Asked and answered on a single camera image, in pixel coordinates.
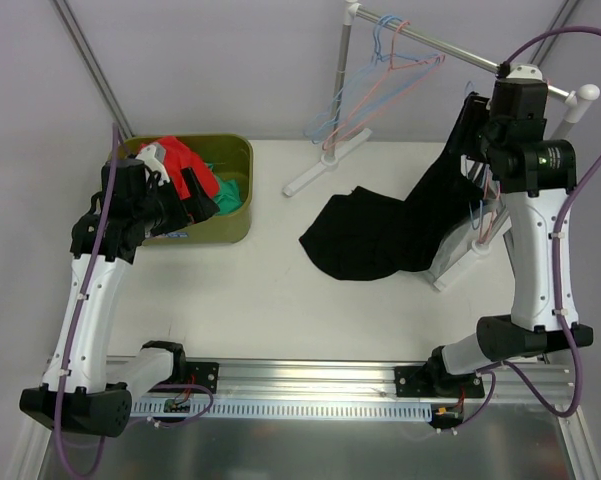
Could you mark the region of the green tank top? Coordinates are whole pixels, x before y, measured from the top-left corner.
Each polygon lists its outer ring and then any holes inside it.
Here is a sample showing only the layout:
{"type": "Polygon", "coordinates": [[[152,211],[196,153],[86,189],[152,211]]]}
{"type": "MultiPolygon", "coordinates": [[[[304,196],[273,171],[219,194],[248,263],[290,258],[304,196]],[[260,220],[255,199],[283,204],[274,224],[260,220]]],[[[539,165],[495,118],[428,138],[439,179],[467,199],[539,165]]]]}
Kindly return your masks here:
{"type": "Polygon", "coordinates": [[[219,187],[218,192],[213,198],[218,207],[217,214],[219,216],[226,216],[238,210],[243,205],[243,201],[241,199],[239,185],[236,180],[224,180],[215,173],[212,164],[207,163],[206,166],[213,173],[219,187]]]}

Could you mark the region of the black tank top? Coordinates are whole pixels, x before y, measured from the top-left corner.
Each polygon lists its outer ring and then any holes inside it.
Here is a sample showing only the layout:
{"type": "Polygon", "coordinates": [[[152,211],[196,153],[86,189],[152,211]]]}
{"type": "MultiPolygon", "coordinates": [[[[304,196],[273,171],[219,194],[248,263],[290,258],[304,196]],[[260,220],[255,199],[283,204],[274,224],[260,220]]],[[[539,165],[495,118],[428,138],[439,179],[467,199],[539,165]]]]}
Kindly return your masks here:
{"type": "Polygon", "coordinates": [[[340,281],[429,269],[443,238],[469,215],[458,147],[462,109],[442,152],[404,200],[361,186],[329,199],[299,238],[314,266],[340,281]]]}

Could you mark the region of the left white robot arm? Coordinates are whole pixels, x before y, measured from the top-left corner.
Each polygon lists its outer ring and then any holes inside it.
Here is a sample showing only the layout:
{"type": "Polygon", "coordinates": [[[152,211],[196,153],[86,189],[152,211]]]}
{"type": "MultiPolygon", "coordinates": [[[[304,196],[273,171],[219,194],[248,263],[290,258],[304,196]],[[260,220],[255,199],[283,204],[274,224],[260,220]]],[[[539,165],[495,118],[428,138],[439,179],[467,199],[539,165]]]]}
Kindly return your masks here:
{"type": "Polygon", "coordinates": [[[191,167],[180,170],[185,191],[157,160],[107,162],[102,188],[73,226],[71,287],[56,346],[39,386],[22,391],[20,410],[50,430],[117,437],[134,401],[160,385],[187,382],[184,348],[149,341],[125,365],[107,373],[107,346],[117,290],[147,239],[210,219],[218,210],[191,167]]]}

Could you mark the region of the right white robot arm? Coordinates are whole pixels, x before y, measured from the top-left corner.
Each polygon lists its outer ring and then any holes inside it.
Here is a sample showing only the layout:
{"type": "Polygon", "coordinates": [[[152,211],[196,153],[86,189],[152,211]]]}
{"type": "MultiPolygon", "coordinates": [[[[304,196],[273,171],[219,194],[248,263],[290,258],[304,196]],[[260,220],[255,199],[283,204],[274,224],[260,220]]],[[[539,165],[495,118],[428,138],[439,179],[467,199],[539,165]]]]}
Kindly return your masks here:
{"type": "Polygon", "coordinates": [[[568,216],[576,154],[544,137],[548,96],[538,79],[499,79],[491,98],[471,94],[452,133],[458,153],[487,164],[511,221],[514,298],[505,315],[479,319],[474,334],[434,349],[420,377],[446,397],[484,367],[592,345],[570,294],[568,216]]]}

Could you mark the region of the red tank top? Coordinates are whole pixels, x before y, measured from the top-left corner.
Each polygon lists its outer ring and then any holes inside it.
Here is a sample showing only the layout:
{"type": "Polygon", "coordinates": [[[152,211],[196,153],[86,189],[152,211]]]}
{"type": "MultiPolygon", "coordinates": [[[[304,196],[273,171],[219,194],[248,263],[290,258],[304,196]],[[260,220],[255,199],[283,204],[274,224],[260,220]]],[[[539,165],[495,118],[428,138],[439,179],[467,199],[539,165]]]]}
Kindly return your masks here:
{"type": "Polygon", "coordinates": [[[205,164],[202,157],[192,151],[187,145],[175,136],[166,136],[151,142],[159,145],[164,151],[164,159],[160,162],[166,168],[166,173],[173,183],[181,200],[191,196],[185,183],[181,170],[191,168],[201,184],[206,195],[213,199],[219,192],[219,183],[211,169],[205,164]]]}

